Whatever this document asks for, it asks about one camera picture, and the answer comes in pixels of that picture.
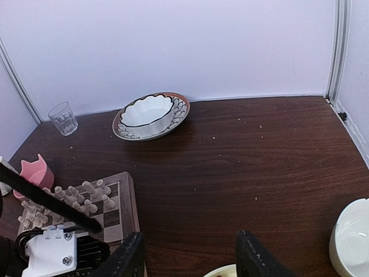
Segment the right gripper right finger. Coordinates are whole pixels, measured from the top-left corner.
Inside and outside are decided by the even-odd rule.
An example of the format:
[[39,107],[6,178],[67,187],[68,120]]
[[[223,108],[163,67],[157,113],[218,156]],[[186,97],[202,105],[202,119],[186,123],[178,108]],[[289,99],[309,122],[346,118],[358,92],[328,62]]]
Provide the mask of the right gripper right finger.
[[236,274],[246,277],[295,277],[247,230],[240,230],[235,241]]

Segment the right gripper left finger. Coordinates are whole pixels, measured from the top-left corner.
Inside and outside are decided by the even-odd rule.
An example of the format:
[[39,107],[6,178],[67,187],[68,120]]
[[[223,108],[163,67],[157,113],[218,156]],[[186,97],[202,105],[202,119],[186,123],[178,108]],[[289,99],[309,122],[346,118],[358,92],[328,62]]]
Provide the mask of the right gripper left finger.
[[95,271],[96,277],[144,275],[145,242],[141,232],[132,232]]

